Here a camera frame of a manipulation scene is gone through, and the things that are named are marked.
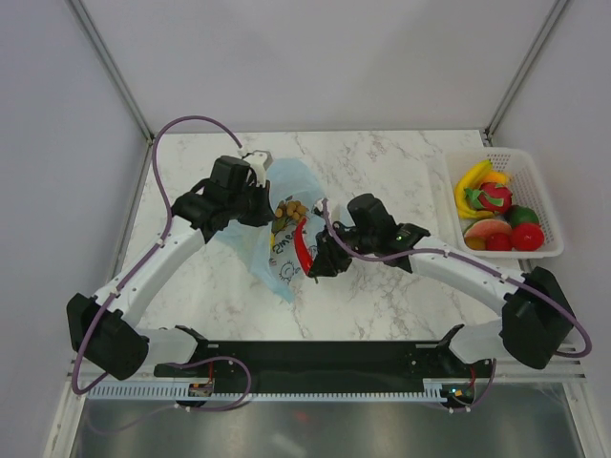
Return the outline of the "brown fake longan bunch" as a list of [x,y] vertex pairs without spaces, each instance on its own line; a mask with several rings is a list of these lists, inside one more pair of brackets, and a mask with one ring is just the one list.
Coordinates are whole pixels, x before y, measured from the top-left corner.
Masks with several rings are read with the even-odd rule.
[[282,200],[275,211],[271,226],[270,244],[275,243],[275,237],[287,227],[297,226],[306,220],[309,210],[299,200]]

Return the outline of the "light blue plastic bag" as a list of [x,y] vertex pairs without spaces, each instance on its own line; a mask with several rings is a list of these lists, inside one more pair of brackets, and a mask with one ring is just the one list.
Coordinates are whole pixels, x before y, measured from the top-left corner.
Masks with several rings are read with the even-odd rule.
[[[308,254],[317,254],[316,235],[324,221],[312,213],[314,204],[324,196],[313,172],[299,159],[283,158],[267,171],[271,182],[270,202],[274,210],[290,202],[305,207],[302,237]],[[219,241],[232,248],[246,269],[282,299],[295,299],[294,286],[305,274],[295,250],[298,221],[281,217],[264,227],[244,226],[236,221],[217,234]]]

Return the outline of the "red fake chili pepper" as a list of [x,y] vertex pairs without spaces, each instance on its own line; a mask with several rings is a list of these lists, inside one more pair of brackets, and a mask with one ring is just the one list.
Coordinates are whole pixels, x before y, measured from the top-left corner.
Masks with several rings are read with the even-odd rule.
[[304,229],[307,223],[307,218],[301,219],[296,227],[294,234],[294,247],[298,262],[308,277],[313,266],[314,258],[312,257],[308,247],[306,246]]

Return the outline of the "yellow fake banana bunch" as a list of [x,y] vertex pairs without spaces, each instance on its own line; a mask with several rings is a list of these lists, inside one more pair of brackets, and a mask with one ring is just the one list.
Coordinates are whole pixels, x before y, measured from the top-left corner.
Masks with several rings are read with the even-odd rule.
[[474,210],[467,203],[465,190],[478,187],[482,179],[493,170],[493,164],[485,159],[473,166],[454,187],[453,196],[457,214],[461,219],[487,219],[494,214],[485,210]]

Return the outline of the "small red fake fruit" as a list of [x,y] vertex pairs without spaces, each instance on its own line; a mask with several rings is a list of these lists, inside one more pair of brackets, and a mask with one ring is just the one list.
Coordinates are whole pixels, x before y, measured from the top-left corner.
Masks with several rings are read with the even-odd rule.
[[512,251],[511,237],[504,233],[491,234],[486,238],[486,249],[488,251]]

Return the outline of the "green fake mango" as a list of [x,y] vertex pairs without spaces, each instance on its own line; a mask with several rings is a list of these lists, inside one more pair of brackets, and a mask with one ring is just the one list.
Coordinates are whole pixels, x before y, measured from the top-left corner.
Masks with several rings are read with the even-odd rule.
[[521,205],[510,206],[503,217],[512,228],[516,228],[523,223],[540,225],[537,213],[533,209]]

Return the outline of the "red fake apple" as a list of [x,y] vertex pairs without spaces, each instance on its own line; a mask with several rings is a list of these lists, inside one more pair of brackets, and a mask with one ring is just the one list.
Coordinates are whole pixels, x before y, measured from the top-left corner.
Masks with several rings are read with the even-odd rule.
[[538,224],[524,222],[513,229],[511,242],[517,251],[537,251],[544,244],[545,236]]

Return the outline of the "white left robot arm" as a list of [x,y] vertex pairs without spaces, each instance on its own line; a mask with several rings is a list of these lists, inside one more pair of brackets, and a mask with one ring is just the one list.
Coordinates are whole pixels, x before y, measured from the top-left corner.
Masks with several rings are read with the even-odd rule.
[[144,365],[176,364],[188,376],[206,370],[209,354],[194,331],[138,324],[161,287],[230,221],[262,227],[273,220],[266,177],[271,162],[265,151],[217,158],[210,176],[176,199],[168,227],[141,260],[91,297],[70,299],[71,343],[81,359],[120,381]]

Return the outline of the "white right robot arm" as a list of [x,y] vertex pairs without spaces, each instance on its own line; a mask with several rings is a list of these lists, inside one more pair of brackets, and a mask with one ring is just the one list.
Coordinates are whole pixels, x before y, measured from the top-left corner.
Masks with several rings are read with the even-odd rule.
[[332,217],[325,198],[315,203],[314,213],[325,227],[316,236],[309,277],[336,277],[354,260],[380,262],[445,283],[495,312],[490,322],[451,331],[448,345],[435,355],[448,376],[501,356],[541,370],[566,355],[560,346],[571,331],[582,330],[556,277],[544,268],[521,272],[459,251],[425,228],[396,222],[372,194],[348,204],[350,226]]

